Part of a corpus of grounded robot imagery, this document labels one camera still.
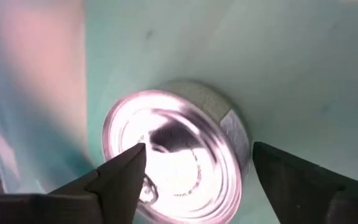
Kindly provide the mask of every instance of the can rim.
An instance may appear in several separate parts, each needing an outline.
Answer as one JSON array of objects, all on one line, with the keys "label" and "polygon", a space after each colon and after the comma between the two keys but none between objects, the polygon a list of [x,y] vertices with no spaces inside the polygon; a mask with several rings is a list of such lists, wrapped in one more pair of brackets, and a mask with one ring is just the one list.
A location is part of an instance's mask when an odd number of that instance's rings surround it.
[{"label": "can rim", "polygon": [[[199,109],[196,105],[194,105],[192,102],[188,101],[187,99],[178,96],[176,94],[170,93],[168,91],[162,91],[162,90],[144,90],[144,91],[139,91],[137,93],[125,96],[123,98],[121,98],[120,100],[118,100],[113,107],[109,110],[109,112],[106,115],[106,118],[104,120],[104,124],[103,124],[103,131],[102,131],[102,147],[103,147],[103,157],[105,160],[111,159],[114,156],[113,151],[112,151],[112,144],[110,142],[110,136],[111,136],[111,125],[112,122],[114,120],[114,117],[116,115],[116,113],[118,112],[118,110],[125,105],[125,103],[133,100],[134,98],[140,97],[140,96],[145,96],[145,95],[162,95],[162,96],[168,96],[168,97],[173,97],[174,99],[180,101],[181,103],[183,103],[184,105],[186,105],[186,107],[189,107],[192,111],[194,111],[195,113],[199,114],[200,116],[202,116],[202,118],[208,123],[208,125],[211,126],[211,128],[213,129],[214,133],[216,133],[217,136],[219,136],[219,141],[220,143],[225,145],[225,148],[227,148],[228,150],[225,152],[226,156],[223,156],[223,162],[224,165],[227,166],[227,162],[229,160],[231,160],[230,162],[232,162],[234,164],[233,168],[234,172],[235,172],[235,179],[234,180],[228,180],[228,181],[234,181],[235,182],[235,188],[234,191],[232,190],[231,192],[228,192],[229,194],[232,194],[230,196],[231,201],[228,202],[227,200],[224,200],[221,202],[228,204],[226,206],[226,208],[222,208],[222,206],[218,207],[217,210],[223,210],[223,217],[218,216],[218,218],[220,217],[221,219],[218,219],[219,222],[228,222],[236,213],[239,205],[240,205],[240,200],[241,200],[241,194],[242,194],[242,181],[241,181],[241,175],[242,172],[240,170],[239,164],[238,164],[238,159],[237,155],[234,153],[233,148],[232,148],[232,143],[230,142],[230,140],[226,137],[225,133],[221,130],[221,127],[219,127],[219,124],[217,124],[215,121],[213,121],[204,111],[202,111],[201,109]],[[174,219],[174,218],[170,218],[167,217],[159,212],[147,209],[146,207],[142,206],[142,205],[138,205],[138,211],[143,214],[143,216],[147,217],[148,219],[150,219],[151,221],[165,221],[165,222],[177,222],[178,220]],[[182,221],[195,221],[192,218],[188,218],[188,219],[184,219]],[[205,222],[211,223],[214,222],[213,220],[205,220]]]}]

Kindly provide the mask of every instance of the metal can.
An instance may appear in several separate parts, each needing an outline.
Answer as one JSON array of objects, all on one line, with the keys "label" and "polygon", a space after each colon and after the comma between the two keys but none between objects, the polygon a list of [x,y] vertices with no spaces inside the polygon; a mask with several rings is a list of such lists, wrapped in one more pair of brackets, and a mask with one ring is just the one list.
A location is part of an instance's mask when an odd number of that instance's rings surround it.
[{"label": "metal can", "polygon": [[246,129],[232,106],[193,82],[167,83],[119,100],[103,126],[111,159],[146,144],[138,212],[152,223],[227,223],[249,166]]}]

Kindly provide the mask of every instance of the can lid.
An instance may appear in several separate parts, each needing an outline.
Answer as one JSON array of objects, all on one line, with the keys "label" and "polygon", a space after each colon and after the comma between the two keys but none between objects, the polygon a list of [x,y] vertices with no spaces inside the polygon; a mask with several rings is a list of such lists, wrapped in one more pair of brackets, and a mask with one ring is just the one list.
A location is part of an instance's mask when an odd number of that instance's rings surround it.
[{"label": "can lid", "polygon": [[226,223],[241,198],[241,172],[229,142],[203,111],[176,95],[147,90],[118,101],[103,126],[111,159],[146,144],[138,211],[152,222]]}]

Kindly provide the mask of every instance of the teal surface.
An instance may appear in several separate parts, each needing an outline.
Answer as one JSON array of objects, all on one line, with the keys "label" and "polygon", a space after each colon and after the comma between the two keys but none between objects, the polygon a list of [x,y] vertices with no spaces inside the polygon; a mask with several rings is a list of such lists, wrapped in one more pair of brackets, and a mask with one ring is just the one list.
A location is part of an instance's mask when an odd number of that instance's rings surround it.
[{"label": "teal surface", "polygon": [[[231,98],[255,141],[358,180],[358,1],[87,1],[88,144],[121,96],[174,79]],[[278,223],[254,168],[233,223]]]}]

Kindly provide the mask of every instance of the shiny metal surface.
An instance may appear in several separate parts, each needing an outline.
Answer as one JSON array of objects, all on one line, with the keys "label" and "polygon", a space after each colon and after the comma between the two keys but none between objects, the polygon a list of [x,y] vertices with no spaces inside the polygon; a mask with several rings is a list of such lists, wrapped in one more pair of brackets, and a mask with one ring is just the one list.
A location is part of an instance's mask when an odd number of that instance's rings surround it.
[{"label": "shiny metal surface", "polygon": [[138,211],[150,221],[226,223],[234,216],[240,168],[232,143],[203,111],[166,91],[130,95],[106,117],[105,159],[137,142],[147,146]]}]

